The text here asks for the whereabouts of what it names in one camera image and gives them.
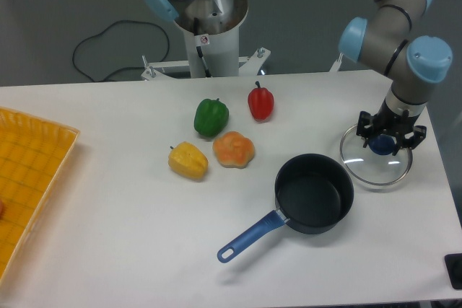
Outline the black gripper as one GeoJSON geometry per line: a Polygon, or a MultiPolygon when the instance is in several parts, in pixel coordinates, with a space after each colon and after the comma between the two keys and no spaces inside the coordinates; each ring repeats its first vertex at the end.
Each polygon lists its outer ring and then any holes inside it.
{"type": "Polygon", "coordinates": [[[373,116],[366,111],[359,113],[356,134],[363,140],[363,148],[369,145],[373,135],[388,134],[396,140],[392,155],[401,149],[416,149],[427,137],[426,126],[414,126],[418,115],[398,115],[383,102],[373,116]]]}

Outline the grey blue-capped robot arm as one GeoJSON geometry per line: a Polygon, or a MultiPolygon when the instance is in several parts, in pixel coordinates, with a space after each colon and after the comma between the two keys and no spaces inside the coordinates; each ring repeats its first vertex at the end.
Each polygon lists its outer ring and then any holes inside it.
{"type": "MultiPolygon", "coordinates": [[[[191,76],[254,74],[259,65],[239,62],[239,28],[247,0],[144,0],[160,18],[174,22],[185,39],[191,76]]],[[[453,60],[452,50],[436,37],[406,39],[432,0],[374,0],[377,14],[354,18],[339,40],[340,54],[392,81],[379,111],[359,114],[356,133],[378,155],[414,149],[426,137],[416,121],[453,60]]]]}

